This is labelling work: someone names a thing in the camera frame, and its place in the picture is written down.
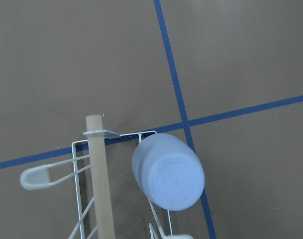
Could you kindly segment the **light blue plastic cup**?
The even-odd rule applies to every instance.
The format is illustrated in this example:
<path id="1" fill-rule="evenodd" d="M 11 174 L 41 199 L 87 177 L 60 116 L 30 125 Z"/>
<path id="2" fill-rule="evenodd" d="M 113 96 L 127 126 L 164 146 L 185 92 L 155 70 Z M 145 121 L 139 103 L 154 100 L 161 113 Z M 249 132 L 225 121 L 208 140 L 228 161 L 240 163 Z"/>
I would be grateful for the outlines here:
<path id="1" fill-rule="evenodd" d="M 170 134 L 143 139 L 133 153 L 132 172 L 144 195 L 166 210 L 191 207 L 204 190 L 200 160 L 183 141 Z"/>

